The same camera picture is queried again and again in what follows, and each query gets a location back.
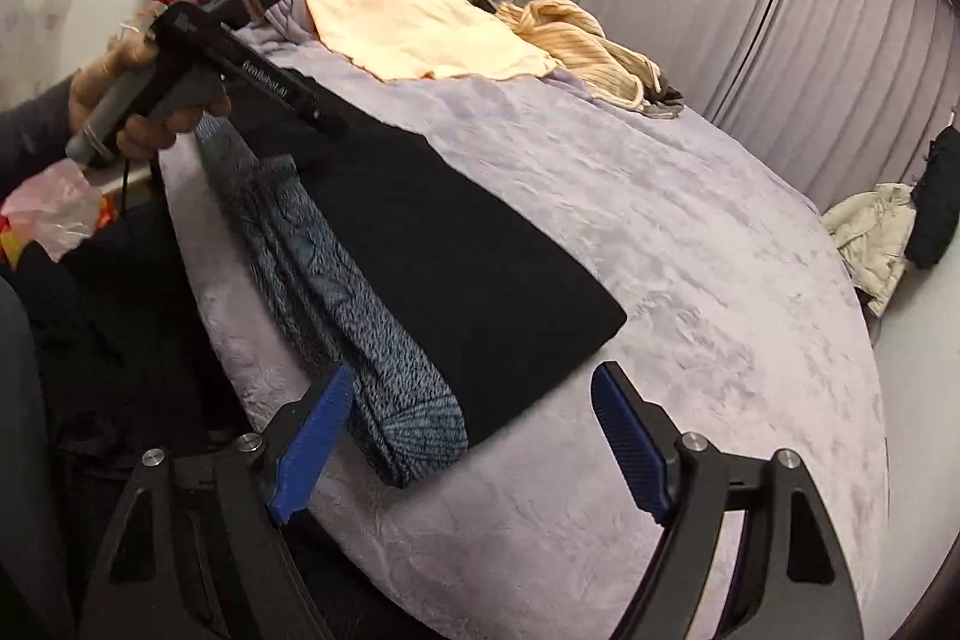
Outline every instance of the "plastic bag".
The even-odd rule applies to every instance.
[[[0,215],[10,220],[23,244],[39,242],[50,258],[59,261],[96,231],[100,194],[80,167],[64,159],[13,191]]]

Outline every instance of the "metal screw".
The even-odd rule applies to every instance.
[[[791,451],[789,448],[783,448],[777,451],[776,460],[787,469],[796,469],[803,463],[803,461],[800,460],[800,456],[797,455],[797,452]]]
[[[253,453],[260,450],[261,445],[263,445],[263,437],[256,432],[247,432],[237,437],[237,450],[240,453]]]
[[[694,453],[703,453],[707,450],[707,445],[710,444],[709,439],[702,434],[698,434],[698,432],[687,432],[680,438],[680,442],[683,442],[683,447],[686,450]]]
[[[150,448],[140,457],[140,460],[143,461],[145,467],[155,467],[160,466],[165,458],[166,453],[163,453],[163,448]]]

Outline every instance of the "gray sleeve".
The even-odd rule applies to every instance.
[[[0,112],[0,202],[24,180],[64,157],[70,138],[70,80]]]

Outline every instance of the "finger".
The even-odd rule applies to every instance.
[[[214,98],[208,107],[208,111],[215,118],[225,118],[230,114],[230,110],[232,110],[232,106],[230,106],[230,97],[227,94]]]
[[[142,115],[133,115],[124,126],[127,139],[147,150],[165,150],[176,141],[176,134],[165,122],[152,124]]]
[[[163,124],[175,134],[189,134],[203,117],[200,107],[186,107],[176,110]]]
[[[157,49],[142,33],[128,33],[74,77],[73,97],[80,105],[92,106],[124,71],[146,66],[155,57]]]
[[[139,31],[127,31],[120,42],[112,64],[114,73],[123,73],[130,68],[141,68],[157,58],[157,45]]]
[[[138,145],[136,142],[131,142],[125,129],[117,133],[117,149],[125,158],[130,158],[133,161],[150,161],[154,157],[154,153],[157,152],[153,149],[144,148],[143,145]]]

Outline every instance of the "human hand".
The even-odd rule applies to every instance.
[[[70,83],[67,101],[70,133],[76,134],[83,128],[97,102],[125,71],[147,66],[155,57],[157,48],[142,33],[127,31],[119,41],[110,44],[104,55],[78,71]],[[160,124],[152,124],[141,115],[131,115],[117,133],[117,149],[127,158],[149,161],[157,150],[169,148],[176,135],[193,131],[203,110],[212,115],[227,115],[230,99],[221,95],[209,106],[176,110]]]

